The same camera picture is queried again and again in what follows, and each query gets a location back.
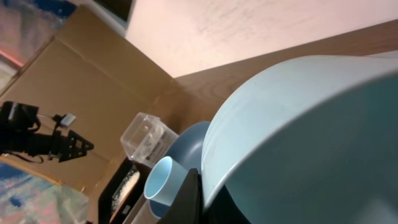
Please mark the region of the light blue plastic cup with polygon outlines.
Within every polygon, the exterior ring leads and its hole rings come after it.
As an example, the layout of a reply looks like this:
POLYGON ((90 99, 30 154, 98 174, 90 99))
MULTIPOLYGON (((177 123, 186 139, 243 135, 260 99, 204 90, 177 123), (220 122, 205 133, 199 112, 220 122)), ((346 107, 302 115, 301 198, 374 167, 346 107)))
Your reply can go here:
POLYGON ((145 198, 171 206, 187 174, 188 170, 170 156, 163 157, 156 163, 146 180, 145 198))

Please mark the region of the pile of white rice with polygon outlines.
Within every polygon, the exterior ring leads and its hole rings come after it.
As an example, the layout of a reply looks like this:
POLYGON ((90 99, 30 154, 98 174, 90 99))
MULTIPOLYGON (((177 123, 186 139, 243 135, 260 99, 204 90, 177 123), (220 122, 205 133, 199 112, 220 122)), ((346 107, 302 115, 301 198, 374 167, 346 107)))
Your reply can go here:
POLYGON ((125 178, 123 178, 121 184, 112 196, 111 211, 113 213, 118 209, 120 204, 122 204, 123 200, 129 195, 130 191, 134 188, 139 178, 139 171, 136 167, 132 167, 125 176, 125 178))

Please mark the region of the dark blue plate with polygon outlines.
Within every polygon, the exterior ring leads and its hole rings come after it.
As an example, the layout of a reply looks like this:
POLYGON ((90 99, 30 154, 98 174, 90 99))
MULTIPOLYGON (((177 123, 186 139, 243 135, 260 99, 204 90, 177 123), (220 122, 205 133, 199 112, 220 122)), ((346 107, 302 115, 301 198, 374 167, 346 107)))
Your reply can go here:
MULTIPOLYGON (((200 172, 201 152, 209 125, 209 121, 202 121, 190 126, 171 145, 165 156, 170 156, 188 171, 196 168, 200 172)), ((157 218, 164 217, 170 208, 151 200, 149 203, 152 213, 157 218)))

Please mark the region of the light blue bowl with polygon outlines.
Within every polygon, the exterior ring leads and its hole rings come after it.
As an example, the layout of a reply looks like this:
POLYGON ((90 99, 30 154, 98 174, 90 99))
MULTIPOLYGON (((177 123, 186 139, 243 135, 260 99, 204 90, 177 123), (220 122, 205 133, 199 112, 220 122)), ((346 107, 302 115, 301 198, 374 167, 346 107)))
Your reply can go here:
POLYGON ((397 59, 312 55, 243 83, 201 155, 203 208, 226 189, 251 223, 397 222, 397 59))

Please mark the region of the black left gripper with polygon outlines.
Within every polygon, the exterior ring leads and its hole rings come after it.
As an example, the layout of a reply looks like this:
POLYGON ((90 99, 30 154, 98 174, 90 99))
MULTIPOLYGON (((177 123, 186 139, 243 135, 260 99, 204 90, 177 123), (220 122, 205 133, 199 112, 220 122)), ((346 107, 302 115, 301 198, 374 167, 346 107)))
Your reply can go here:
POLYGON ((1 154, 27 154, 58 156, 59 162, 77 159, 94 149, 94 144, 70 130, 68 136, 61 131, 52 135, 1 130, 1 154))

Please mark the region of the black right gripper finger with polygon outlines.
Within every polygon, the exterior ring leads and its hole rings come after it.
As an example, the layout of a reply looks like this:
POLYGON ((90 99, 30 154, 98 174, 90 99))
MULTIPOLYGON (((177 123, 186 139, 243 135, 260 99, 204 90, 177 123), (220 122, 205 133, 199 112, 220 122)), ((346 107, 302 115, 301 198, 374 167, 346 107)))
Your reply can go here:
POLYGON ((157 224, 199 224, 202 204, 200 181, 198 170, 190 169, 174 202, 157 224))

